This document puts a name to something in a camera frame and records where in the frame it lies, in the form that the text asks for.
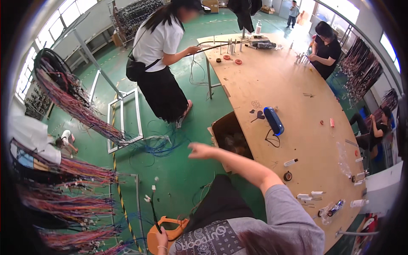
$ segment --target black cloth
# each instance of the black cloth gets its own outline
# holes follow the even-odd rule
[[[328,59],[331,57],[332,59],[336,60],[331,66],[326,66],[325,64],[320,63],[319,61],[311,61],[311,64],[316,68],[316,70],[320,73],[323,79],[329,78],[330,74],[334,71],[334,68],[339,61],[341,55],[341,46],[339,41],[337,40],[337,36],[333,39],[331,43],[328,45],[324,44],[324,41],[316,35],[315,42],[317,43],[317,53],[316,55],[321,58]]]
[[[156,72],[143,72],[137,82],[157,118],[176,122],[187,110],[188,102],[169,67]]]
[[[226,175],[216,175],[207,195],[190,217],[183,234],[203,228],[219,220],[254,218],[252,210]]]
[[[293,26],[294,26],[295,23],[296,23],[296,17],[293,17],[293,16],[290,16],[290,15],[289,15],[289,18],[288,18],[288,26],[290,26],[290,22],[292,22],[292,28],[293,28]]]
[[[227,7],[237,16],[240,30],[254,31],[251,16],[261,9],[262,0],[229,0]]]
[[[358,129],[361,132],[360,136],[356,137],[358,146],[361,147],[363,150],[369,149],[370,151],[373,150],[374,146],[379,144],[384,135],[388,131],[388,126],[382,123],[376,123],[377,130],[382,130],[383,131],[383,136],[380,137],[375,137],[374,136],[374,130],[371,127],[370,130],[368,130],[368,127],[366,123],[363,120],[363,117],[359,113],[355,113],[352,118],[350,119],[350,125],[353,125],[354,123],[357,122]]]

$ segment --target plastic bottle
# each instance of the plastic bottle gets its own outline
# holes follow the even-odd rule
[[[261,34],[261,21],[260,20],[258,20],[258,23],[256,24],[256,27],[255,27],[255,35],[260,35]]]
[[[351,201],[350,207],[362,207],[368,204],[369,202],[370,202],[369,200],[365,200],[365,199],[354,200],[354,201]]]

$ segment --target wooden table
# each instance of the wooden table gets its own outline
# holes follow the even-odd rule
[[[327,192],[322,201],[312,202],[315,208],[304,207],[312,217],[329,203],[346,200],[330,224],[323,225],[321,218],[315,218],[316,224],[326,233],[326,252],[340,238],[335,233],[340,228],[345,231],[355,219],[360,208],[351,208],[350,202],[361,199],[365,188],[365,184],[355,187],[341,172],[336,142],[344,144],[353,175],[364,170],[362,162],[355,162],[355,150],[359,149],[345,143],[345,139],[356,142],[354,133],[336,97],[319,73],[310,63],[307,67],[294,64],[296,53],[295,46],[289,49],[291,42],[277,34],[264,35],[284,48],[254,50],[243,46],[240,52],[237,44],[235,54],[229,54],[231,60],[222,58],[226,55],[227,46],[222,47],[222,55],[219,48],[205,51],[205,55],[234,108],[254,159],[282,179],[284,173],[290,171],[293,178],[285,183],[295,197],[299,193]],[[239,41],[239,36],[218,35],[215,40],[228,41],[232,38]],[[213,41],[213,36],[198,39],[198,42],[205,41]],[[216,58],[221,58],[222,62],[217,63]],[[236,64],[236,59],[243,63]],[[277,114],[285,128],[279,136],[278,148],[265,140],[271,129],[267,120],[257,119],[257,111],[266,106],[279,107]],[[330,118],[334,119],[334,128],[330,127]],[[268,138],[276,139],[272,134],[271,131]],[[284,162],[296,158],[298,162],[284,167]]]

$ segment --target white metal frame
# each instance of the white metal frame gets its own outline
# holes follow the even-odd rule
[[[135,89],[132,89],[131,91],[122,94],[122,98],[118,98],[113,100],[112,102],[110,102],[108,104],[108,124],[111,123],[111,108],[112,105],[119,102],[120,101],[120,128],[122,133],[124,133],[124,118],[123,118],[123,102],[125,100],[126,97],[128,97],[129,95],[134,94],[135,95],[135,104],[136,104],[136,117],[137,117],[137,127],[139,129],[139,134],[137,137],[130,139],[129,141],[123,141],[126,143],[126,145],[124,146],[119,146],[116,145],[115,147],[111,148],[111,140],[107,139],[108,142],[108,154],[111,154],[123,147],[126,147],[134,142],[137,142],[141,139],[143,139],[143,133],[142,133],[142,122],[140,121],[140,111],[139,111],[139,98],[138,98],[138,87],[136,87]]]

